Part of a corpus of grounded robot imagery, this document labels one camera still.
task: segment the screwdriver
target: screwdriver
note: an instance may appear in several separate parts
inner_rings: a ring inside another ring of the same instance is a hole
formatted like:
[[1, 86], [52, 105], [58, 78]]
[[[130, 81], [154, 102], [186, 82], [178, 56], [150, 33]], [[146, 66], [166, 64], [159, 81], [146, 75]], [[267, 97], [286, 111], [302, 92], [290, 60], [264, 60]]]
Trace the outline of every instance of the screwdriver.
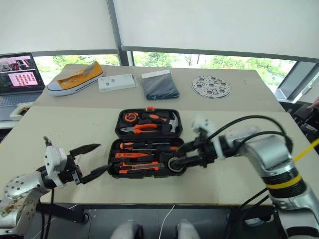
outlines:
[[[159, 145], [159, 144], [169, 144], [169, 143], [151, 143], [152, 145]], [[149, 143], [144, 142], [127, 142], [127, 143], [121, 143], [120, 149], [134, 149], [134, 148], [143, 148], [149, 145]]]
[[160, 152], [165, 152], [165, 153], [175, 153], [178, 150], [177, 146], [160, 146], [155, 148], [138, 148], [138, 149], [127, 149], [131, 151], [147, 151], [147, 150], [158, 150]]
[[146, 157], [154, 154], [148, 153], [116, 153], [115, 158], [139, 158], [139, 157]]

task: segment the pliers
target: pliers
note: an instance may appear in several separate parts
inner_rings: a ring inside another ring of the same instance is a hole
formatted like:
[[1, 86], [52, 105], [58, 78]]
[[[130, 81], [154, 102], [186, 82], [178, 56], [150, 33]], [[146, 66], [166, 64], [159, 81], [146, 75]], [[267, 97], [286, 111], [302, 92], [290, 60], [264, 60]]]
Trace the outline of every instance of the pliers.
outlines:
[[155, 123], [147, 123], [147, 124], [136, 124], [134, 127], [127, 127], [122, 128], [121, 131], [123, 132], [133, 132], [134, 134], [140, 134], [140, 133], [153, 133], [158, 132], [158, 130], [141, 130], [143, 128], [157, 128], [158, 125]]

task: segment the tool kit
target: tool kit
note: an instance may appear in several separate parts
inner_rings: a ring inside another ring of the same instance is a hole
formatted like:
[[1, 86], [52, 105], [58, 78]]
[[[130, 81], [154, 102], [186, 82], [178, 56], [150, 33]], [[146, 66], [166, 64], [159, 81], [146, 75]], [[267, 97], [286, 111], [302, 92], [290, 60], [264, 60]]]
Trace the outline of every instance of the tool kit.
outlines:
[[181, 175], [167, 164], [184, 143], [178, 111], [128, 109], [120, 112], [115, 140], [110, 149], [108, 172], [114, 178], [155, 178]]

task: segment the white cable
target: white cable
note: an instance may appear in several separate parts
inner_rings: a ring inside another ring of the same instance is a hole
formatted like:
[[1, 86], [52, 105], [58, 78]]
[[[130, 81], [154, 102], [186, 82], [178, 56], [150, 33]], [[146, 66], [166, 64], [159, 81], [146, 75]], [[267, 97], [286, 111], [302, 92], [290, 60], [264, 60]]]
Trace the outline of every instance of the white cable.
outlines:
[[160, 228], [160, 232], [159, 232], [159, 239], [160, 239], [160, 237], [161, 237], [161, 232], [162, 232], [162, 230], [163, 230], [164, 222], [165, 222], [167, 216], [171, 213], [171, 211], [173, 211], [174, 207], [175, 207], [175, 205], [173, 205], [173, 207], [171, 208], [171, 210], [168, 212], [168, 214], [167, 214], [166, 217], [164, 218], [163, 223], [161, 224], [161, 228]]
[[41, 231], [39, 231], [34, 237], [32, 237], [32, 239], [35, 239], [40, 233], [41, 233]]

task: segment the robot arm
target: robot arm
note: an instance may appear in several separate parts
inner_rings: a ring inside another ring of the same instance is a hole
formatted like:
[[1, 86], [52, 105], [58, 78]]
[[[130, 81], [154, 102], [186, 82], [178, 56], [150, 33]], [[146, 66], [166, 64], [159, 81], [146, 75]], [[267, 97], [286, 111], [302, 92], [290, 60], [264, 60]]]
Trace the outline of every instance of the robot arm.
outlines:
[[88, 153], [100, 144], [79, 147], [66, 156], [63, 148], [54, 147], [47, 137], [44, 140], [45, 165], [31, 174], [16, 176], [5, 186], [5, 198], [0, 202], [0, 236], [26, 234], [40, 197], [52, 188], [62, 188], [71, 181], [86, 184], [107, 170], [107, 166], [103, 166], [83, 177], [74, 162], [75, 156]]
[[282, 140], [272, 135], [240, 143], [257, 133], [258, 129], [253, 126], [207, 140], [215, 132], [213, 121], [197, 120], [192, 127], [199, 136], [180, 149], [183, 152], [196, 150], [197, 155], [182, 158], [177, 153], [168, 163], [171, 170], [178, 172], [196, 165], [206, 167], [216, 158], [246, 156], [266, 184], [275, 206], [281, 237], [319, 237], [319, 201], [295, 168], [290, 152]]

